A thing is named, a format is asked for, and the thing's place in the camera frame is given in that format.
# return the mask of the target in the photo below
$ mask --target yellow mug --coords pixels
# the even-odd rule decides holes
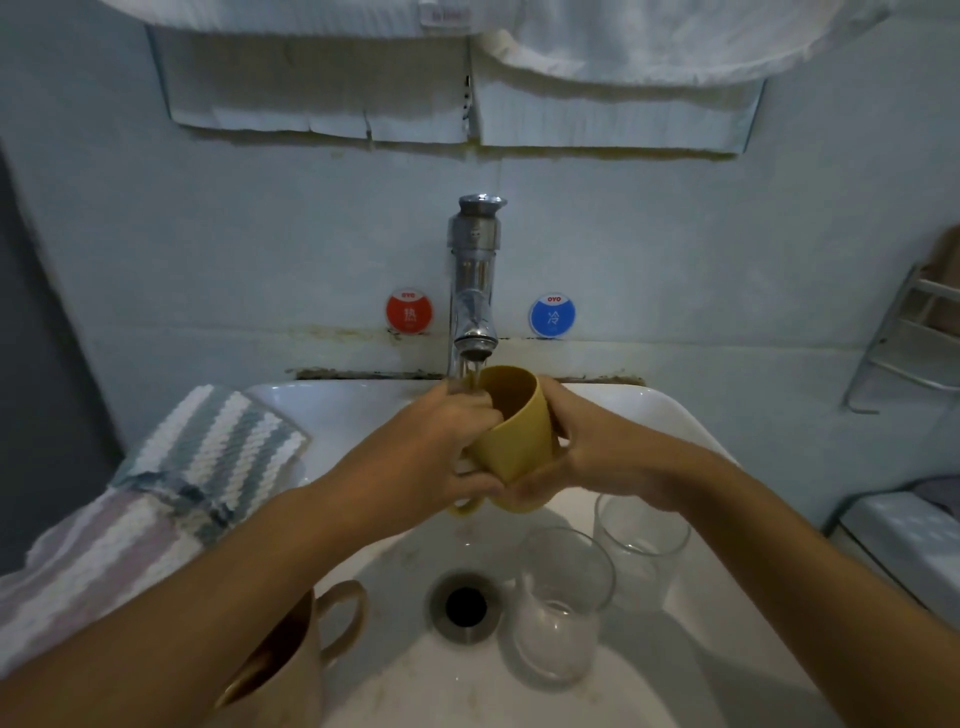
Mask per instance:
[[[467,456],[509,488],[514,481],[553,459],[557,438],[550,424],[550,410],[537,376],[519,367],[484,369],[480,373],[480,387],[490,394],[493,406],[503,414],[503,422],[480,435],[467,448]],[[546,502],[517,504],[499,498],[492,501],[514,513],[529,513]],[[463,505],[450,506],[450,512],[466,516],[481,503],[481,497],[471,498]]]
[[[356,602],[353,620],[320,649],[317,619],[349,600]],[[310,590],[233,675],[201,728],[316,728],[324,668],[353,647],[369,609],[367,590],[358,581],[342,581],[317,599]]]

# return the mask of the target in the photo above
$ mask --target glass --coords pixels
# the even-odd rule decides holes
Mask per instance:
[[[690,524],[636,496],[601,496],[594,509],[593,539],[616,569],[613,603],[631,612],[656,612],[690,539]]]
[[[520,658],[547,680],[572,683],[589,672],[600,612],[616,577],[610,556],[572,528],[532,531],[519,549],[512,629]]]

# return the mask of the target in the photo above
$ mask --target peeling paint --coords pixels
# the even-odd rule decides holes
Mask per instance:
[[[287,333],[295,338],[319,339],[320,341],[372,341],[381,336],[375,328],[346,328],[325,327],[319,324],[309,324],[301,327],[290,327]]]
[[[558,381],[564,384],[633,384],[638,387],[647,386],[642,376],[616,374],[601,376],[558,376]]]
[[[304,369],[288,369],[287,374],[294,375],[295,379],[427,379],[439,381],[444,378],[440,372],[425,372],[423,369],[417,369],[415,372],[355,372],[327,369],[325,367],[306,367]]]
[[[439,381],[444,378],[440,372],[425,372],[423,369],[417,369],[415,372],[361,372],[361,371],[341,371],[339,369],[327,369],[324,367],[306,367],[304,369],[288,369],[288,374],[293,374],[296,379],[399,379],[406,381]],[[558,376],[558,381],[566,384],[633,384],[635,386],[645,387],[646,381],[642,376],[628,375],[623,372],[617,372],[610,375],[599,376]]]

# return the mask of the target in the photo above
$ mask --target striped towel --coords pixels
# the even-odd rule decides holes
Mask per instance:
[[[305,442],[238,392],[193,390],[105,493],[0,578],[0,679],[215,544],[276,491]]]

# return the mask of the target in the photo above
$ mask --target metal rack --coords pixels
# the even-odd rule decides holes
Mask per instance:
[[[936,328],[931,328],[926,324],[930,310],[933,308],[933,305],[936,303],[937,299],[947,299],[949,301],[960,303],[960,288],[953,288],[932,280],[926,280],[923,278],[923,273],[923,265],[917,264],[913,266],[913,268],[910,269],[910,273],[907,275],[906,279],[904,279],[903,283],[900,285],[900,289],[897,291],[897,295],[890,303],[890,307],[887,308],[886,313],[883,315],[883,320],[880,322],[880,326],[877,328],[874,337],[870,340],[870,344],[863,352],[863,356],[860,358],[860,363],[857,364],[856,371],[853,373],[850,384],[847,386],[847,391],[844,392],[843,399],[841,400],[842,407],[849,409],[851,412],[858,415],[879,414],[878,410],[855,407],[851,402],[851,397],[854,390],[860,385],[863,379],[874,367],[877,369],[882,369],[885,372],[889,372],[892,375],[899,376],[927,389],[933,389],[938,392],[945,392],[948,394],[960,393],[960,385],[945,384],[944,382],[915,374],[907,369],[904,369],[902,366],[894,364],[893,362],[885,360],[877,355],[877,350],[887,342],[887,340],[893,335],[898,327],[906,327],[917,331],[922,331],[924,332],[924,335],[947,341],[951,345],[958,347],[958,351],[960,352],[960,338],[937,330]],[[927,294],[927,299],[920,308],[919,312],[913,317],[909,317],[907,312],[904,310],[904,305],[907,303],[910,294],[914,291]]]

